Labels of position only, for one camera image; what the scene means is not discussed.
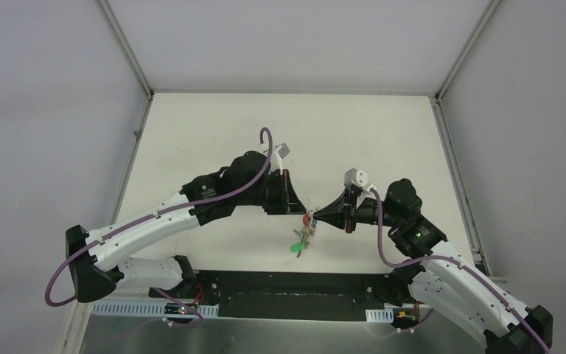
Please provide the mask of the metal keyring plate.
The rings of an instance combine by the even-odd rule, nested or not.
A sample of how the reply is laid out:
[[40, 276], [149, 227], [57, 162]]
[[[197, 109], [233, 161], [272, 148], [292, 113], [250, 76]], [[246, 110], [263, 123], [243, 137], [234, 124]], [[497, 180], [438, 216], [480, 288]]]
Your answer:
[[317, 229], [317, 220], [314, 219], [313, 211], [306, 211], [302, 218], [303, 228], [298, 232], [301, 242], [308, 246], [313, 239]]

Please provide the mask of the green tag key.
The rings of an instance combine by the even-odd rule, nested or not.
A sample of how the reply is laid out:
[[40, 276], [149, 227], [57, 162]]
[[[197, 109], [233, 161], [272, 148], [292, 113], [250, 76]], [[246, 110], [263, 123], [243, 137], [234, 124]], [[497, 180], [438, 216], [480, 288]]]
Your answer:
[[290, 250], [296, 255], [297, 258], [299, 258], [302, 255], [303, 250], [305, 250], [307, 247], [308, 242], [306, 240], [301, 240], [300, 242], [293, 244], [290, 247]]

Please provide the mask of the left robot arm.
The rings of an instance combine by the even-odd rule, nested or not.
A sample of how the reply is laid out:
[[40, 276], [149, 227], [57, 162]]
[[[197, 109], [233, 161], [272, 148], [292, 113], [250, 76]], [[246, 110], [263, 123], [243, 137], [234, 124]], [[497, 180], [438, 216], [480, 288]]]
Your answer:
[[66, 230], [66, 259], [78, 302], [94, 302], [120, 288], [160, 288], [178, 298], [195, 289], [185, 256], [135, 258], [171, 235], [227, 218], [237, 207], [261, 207], [267, 215], [301, 215], [305, 207], [282, 161], [285, 144], [248, 151], [217, 172], [194, 178], [167, 200], [120, 223], [90, 231]]

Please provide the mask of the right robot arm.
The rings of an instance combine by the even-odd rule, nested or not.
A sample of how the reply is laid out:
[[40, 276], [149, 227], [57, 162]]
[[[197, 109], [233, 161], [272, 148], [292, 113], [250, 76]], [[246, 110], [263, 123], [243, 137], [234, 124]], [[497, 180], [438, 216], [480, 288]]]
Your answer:
[[430, 306], [469, 334], [486, 353], [551, 353], [553, 317], [492, 282], [422, 214], [422, 200], [407, 178], [384, 197], [365, 178], [351, 178], [315, 219], [351, 233], [377, 226], [380, 259], [391, 268], [389, 302]]

